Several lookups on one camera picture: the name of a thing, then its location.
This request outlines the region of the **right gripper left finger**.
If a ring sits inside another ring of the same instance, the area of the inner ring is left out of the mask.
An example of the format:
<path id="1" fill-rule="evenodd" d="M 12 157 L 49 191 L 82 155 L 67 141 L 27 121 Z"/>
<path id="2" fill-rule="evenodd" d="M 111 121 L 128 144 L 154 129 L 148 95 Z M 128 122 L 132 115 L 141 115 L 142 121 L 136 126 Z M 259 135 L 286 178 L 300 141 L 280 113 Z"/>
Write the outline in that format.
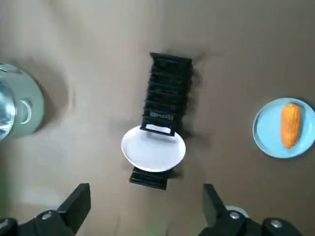
<path id="1" fill-rule="evenodd" d="M 91 210 L 88 183 L 79 184 L 56 210 L 40 213 L 24 224 L 11 217 L 0 220 L 2 236 L 74 236 Z"/>

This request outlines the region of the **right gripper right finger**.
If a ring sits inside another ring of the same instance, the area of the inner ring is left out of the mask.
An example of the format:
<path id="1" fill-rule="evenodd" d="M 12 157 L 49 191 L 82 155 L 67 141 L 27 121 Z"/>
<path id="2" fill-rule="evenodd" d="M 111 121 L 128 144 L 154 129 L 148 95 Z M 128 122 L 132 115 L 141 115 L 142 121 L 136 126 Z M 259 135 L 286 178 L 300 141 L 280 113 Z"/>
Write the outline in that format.
<path id="1" fill-rule="evenodd" d="M 257 223 L 235 210 L 227 210 L 212 184 L 203 185 L 204 236 L 300 236 L 300 231 L 281 218 Z"/>

